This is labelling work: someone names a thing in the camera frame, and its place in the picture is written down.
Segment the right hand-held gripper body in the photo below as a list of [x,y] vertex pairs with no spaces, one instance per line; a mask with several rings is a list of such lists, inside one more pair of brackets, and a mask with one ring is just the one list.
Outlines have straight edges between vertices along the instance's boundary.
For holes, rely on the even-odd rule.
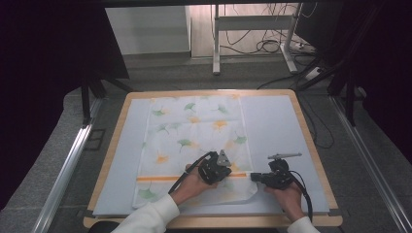
[[302,188],[302,184],[290,171],[290,167],[286,158],[301,156],[301,153],[277,153],[268,156],[270,162],[268,163],[271,172],[266,174],[263,179],[263,183],[271,188],[286,189],[291,183],[295,183],[299,188]]

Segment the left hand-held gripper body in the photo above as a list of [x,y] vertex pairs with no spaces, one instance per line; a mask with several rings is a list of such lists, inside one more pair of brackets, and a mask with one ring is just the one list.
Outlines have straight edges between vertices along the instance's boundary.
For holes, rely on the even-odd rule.
[[214,184],[222,181],[231,173],[230,166],[231,163],[224,150],[210,151],[201,161],[198,173],[205,183]]

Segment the white ginkgo leaf print pillowcase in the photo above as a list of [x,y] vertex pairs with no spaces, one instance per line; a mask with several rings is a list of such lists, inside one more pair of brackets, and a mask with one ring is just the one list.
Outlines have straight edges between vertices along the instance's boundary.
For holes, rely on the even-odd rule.
[[240,97],[209,95],[152,98],[145,126],[132,207],[155,202],[198,158],[225,154],[231,174],[186,204],[191,207],[246,201],[258,187]]

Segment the person's right hand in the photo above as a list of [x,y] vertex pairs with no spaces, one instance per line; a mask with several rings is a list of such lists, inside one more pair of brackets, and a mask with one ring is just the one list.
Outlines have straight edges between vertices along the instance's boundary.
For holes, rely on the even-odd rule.
[[296,183],[291,183],[285,189],[266,187],[264,191],[275,197],[291,222],[305,217],[301,209],[301,191]]

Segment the person's left hand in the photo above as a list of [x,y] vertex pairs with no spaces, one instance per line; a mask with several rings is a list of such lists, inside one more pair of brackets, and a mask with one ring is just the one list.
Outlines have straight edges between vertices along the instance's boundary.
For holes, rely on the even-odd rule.
[[203,191],[216,188],[217,186],[216,183],[205,183],[198,174],[198,167],[194,167],[170,196],[177,205],[181,205],[189,199],[200,195]]

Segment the pale blue table mat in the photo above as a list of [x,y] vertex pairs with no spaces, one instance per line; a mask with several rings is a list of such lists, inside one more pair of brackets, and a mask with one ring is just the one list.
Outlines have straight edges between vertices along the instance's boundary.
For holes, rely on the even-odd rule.
[[120,129],[97,216],[127,216],[163,197],[187,165],[209,151],[223,151],[231,175],[215,189],[186,202],[194,215],[277,214],[278,203],[255,183],[273,156],[285,156],[306,184],[305,210],[317,214],[330,205],[288,95],[197,95],[132,99]]

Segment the wooden edged table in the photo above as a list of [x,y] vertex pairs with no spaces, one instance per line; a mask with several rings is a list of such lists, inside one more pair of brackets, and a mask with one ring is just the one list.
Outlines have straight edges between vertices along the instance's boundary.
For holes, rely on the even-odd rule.
[[[140,164],[137,150],[143,133],[144,108],[152,98],[237,95],[246,108],[246,129],[255,168],[268,168],[269,155],[301,153],[290,166],[303,176],[314,209],[313,224],[337,227],[343,217],[312,141],[296,94],[289,89],[219,89],[131,92],[126,95],[87,209],[84,226],[103,221],[121,222],[132,212],[134,170]],[[190,208],[172,220],[170,229],[246,229],[287,227],[290,221],[276,200],[260,189],[240,204]]]

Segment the black metal stand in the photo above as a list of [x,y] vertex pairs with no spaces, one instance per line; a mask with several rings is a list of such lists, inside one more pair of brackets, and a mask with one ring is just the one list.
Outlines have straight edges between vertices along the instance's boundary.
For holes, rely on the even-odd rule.
[[327,68],[320,75],[316,76],[312,80],[299,84],[297,86],[298,91],[303,91],[315,83],[325,80],[328,77],[333,76],[329,86],[327,87],[327,93],[331,96],[337,96],[340,94],[343,88],[346,88],[345,95],[345,107],[344,114],[346,119],[352,126],[355,126],[354,121],[354,101],[355,101],[355,79],[351,75],[350,59],[343,58],[333,66]]
[[134,92],[134,89],[115,78],[103,74],[102,72],[96,72],[94,75],[87,75],[82,77],[81,94],[82,94],[82,107],[83,107],[83,128],[86,128],[91,123],[91,110],[89,102],[89,93],[98,98],[104,98],[106,96],[106,89],[103,86],[103,81],[126,91]]

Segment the white power strip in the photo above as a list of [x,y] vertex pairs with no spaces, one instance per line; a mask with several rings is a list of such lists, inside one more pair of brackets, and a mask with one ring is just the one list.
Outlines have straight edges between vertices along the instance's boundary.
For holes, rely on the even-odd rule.
[[324,70],[324,68],[315,67],[305,76],[305,79],[310,81],[320,75]]

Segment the dark floor vent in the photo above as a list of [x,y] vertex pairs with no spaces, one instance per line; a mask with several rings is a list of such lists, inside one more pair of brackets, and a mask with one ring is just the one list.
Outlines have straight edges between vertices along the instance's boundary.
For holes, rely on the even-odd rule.
[[85,150],[100,150],[100,147],[103,143],[103,139],[105,136],[106,130],[105,129],[93,129],[86,141]]

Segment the white cabinet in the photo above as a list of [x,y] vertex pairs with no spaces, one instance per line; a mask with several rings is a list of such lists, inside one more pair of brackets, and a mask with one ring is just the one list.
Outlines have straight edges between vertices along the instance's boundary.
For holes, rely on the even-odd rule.
[[189,7],[106,8],[122,54],[190,51]]

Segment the aluminium floor rail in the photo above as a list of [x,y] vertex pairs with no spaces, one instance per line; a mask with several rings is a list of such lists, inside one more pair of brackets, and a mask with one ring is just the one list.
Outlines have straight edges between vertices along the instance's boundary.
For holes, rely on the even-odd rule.
[[92,105],[89,108],[89,111],[91,113],[90,120],[79,130],[74,143],[69,150],[66,159],[60,169],[60,172],[51,188],[51,192],[41,212],[39,213],[38,218],[35,221],[35,224],[30,233],[48,233],[49,228],[52,224],[52,220],[56,214],[56,211],[60,205],[67,186],[75,171],[77,163],[84,150],[86,141],[90,135],[92,126],[95,122],[102,103],[103,100],[101,98],[97,98],[92,102]]
[[333,105],[335,111],[337,112],[345,130],[349,135],[349,138],[351,139],[358,155],[360,156],[363,166],[365,167],[380,196],[382,197],[399,232],[412,233],[412,221],[407,216],[393,189],[389,186],[389,183],[384,178],[381,170],[378,168],[378,165],[372,157],[369,148],[363,141],[357,127],[353,126],[347,119],[343,104],[337,97],[329,96],[329,100]]

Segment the white metal desk frame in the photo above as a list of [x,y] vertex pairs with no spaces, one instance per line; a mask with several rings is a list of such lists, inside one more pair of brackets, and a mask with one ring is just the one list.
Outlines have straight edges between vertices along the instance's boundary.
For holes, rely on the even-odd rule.
[[213,74],[218,75],[220,68],[220,32],[234,30],[287,30],[288,34],[283,43],[280,44],[280,50],[291,74],[297,73],[297,68],[292,60],[290,45],[294,29],[298,20],[301,9],[301,3],[298,3],[294,12],[290,16],[235,16],[221,17],[219,13],[220,6],[215,6],[214,15],[214,51],[213,51]]

